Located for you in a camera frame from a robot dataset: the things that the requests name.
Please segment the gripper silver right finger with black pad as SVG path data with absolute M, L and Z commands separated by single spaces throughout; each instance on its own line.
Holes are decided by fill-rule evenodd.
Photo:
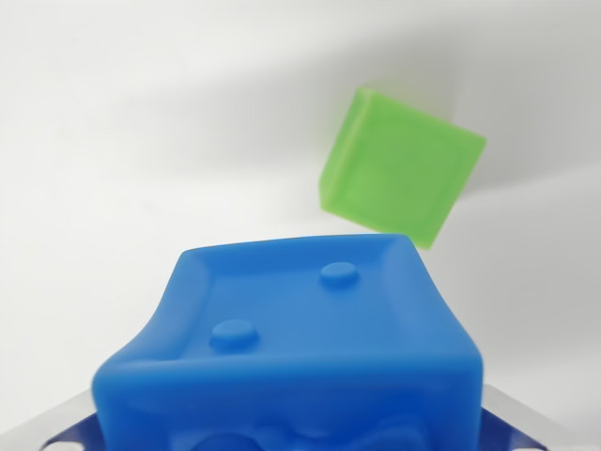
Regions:
M 478 449 L 512 450 L 599 450 L 598 444 L 579 438 L 544 415 L 485 384 Z

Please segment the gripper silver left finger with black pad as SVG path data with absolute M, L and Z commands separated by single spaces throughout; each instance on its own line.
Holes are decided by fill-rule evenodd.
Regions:
M 105 450 L 91 390 L 1 434 L 2 450 Z

